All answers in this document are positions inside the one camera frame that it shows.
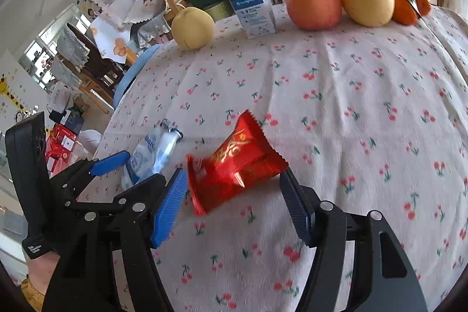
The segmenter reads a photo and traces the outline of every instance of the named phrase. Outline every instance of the hand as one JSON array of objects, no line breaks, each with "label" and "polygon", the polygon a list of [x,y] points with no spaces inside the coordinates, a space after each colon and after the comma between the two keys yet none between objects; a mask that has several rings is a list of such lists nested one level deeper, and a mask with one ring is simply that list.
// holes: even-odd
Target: hand
[{"label": "hand", "polygon": [[31,285],[45,295],[60,256],[53,251],[36,259],[26,258]]}]

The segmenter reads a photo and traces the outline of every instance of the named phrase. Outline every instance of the blue label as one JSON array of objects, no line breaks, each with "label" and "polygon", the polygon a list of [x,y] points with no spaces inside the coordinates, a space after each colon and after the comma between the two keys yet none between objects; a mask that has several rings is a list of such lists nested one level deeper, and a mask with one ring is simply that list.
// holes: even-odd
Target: blue label
[{"label": "blue label", "polygon": [[248,7],[257,6],[262,4],[263,0],[231,0],[231,5],[235,11],[246,9]]},{"label": "blue label", "polygon": [[152,137],[150,137],[150,135],[146,135],[144,137],[144,141],[148,144],[148,151],[153,153],[155,139],[152,139]]},{"label": "blue label", "polygon": [[125,167],[127,169],[128,175],[130,176],[130,180],[132,181],[133,185],[138,183],[140,178],[137,176],[137,174],[133,170],[132,165],[130,164],[130,162],[126,162]]}]

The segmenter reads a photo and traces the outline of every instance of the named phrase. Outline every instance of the tablecloth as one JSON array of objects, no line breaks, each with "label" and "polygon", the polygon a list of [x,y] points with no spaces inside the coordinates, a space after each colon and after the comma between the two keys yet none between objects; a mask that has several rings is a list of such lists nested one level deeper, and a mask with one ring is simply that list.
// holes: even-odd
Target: tablecloth
[{"label": "tablecloth", "polygon": [[[384,214],[433,310],[467,256],[466,23],[434,7],[417,26],[344,18],[305,32],[285,7],[274,11],[274,35],[247,40],[234,16],[200,50],[166,43],[121,100],[97,157],[133,152],[169,118],[184,133],[163,171],[169,178],[187,153],[211,154],[250,109],[302,185],[346,212]],[[120,179],[119,170],[95,179],[81,199],[111,201]],[[336,310],[346,305],[352,249]],[[153,256],[175,311],[283,312],[297,306],[314,249],[298,239],[274,178],[204,217],[187,194]],[[131,311],[118,255],[115,263]]]}]

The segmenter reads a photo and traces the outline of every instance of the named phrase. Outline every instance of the bottle label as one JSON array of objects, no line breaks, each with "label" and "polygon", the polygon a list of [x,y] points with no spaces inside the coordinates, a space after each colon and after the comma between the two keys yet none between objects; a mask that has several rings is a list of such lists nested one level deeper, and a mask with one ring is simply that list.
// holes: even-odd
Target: bottle label
[{"label": "bottle label", "polygon": [[248,38],[275,32],[270,0],[229,0]]}]

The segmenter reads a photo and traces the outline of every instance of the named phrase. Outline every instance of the window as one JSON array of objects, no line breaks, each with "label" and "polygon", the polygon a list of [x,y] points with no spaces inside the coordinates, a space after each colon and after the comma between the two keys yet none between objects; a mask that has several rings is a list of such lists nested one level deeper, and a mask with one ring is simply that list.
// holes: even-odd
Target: window
[{"label": "window", "polygon": [[76,26],[81,33],[85,33],[91,25],[86,15],[71,4],[45,26],[18,60],[18,63],[43,89],[47,89],[46,85],[55,79],[50,67],[53,57],[57,54],[57,42],[67,23]]},{"label": "window", "polygon": [[83,34],[86,33],[87,27],[86,27],[83,23],[81,23],[80,20],[79,20],[78,23],[76,24],[76,28],[78,28],[78,30],[79,30],[81,33],[83,33]]},{"label": "window", "polygon": [[49,48],[51,49],[51,51],[52,51],[54,54],[57,54],[57,43],[52,42],[52,43],[49,45]]},{"label": "window", "polygon": [[45,88],[45,84],[54,79],[49,70],[51,60],[57,53],[57,43],[51,42],[48,46],[41,39],[31,43],[25,52],[26,59],[20,59],[19,63],[25,68],[35,82]]},{"label": "window", "polygon": [[83,14],[80,17],[80,20],[86,27],[91,25],[91,22]]}]

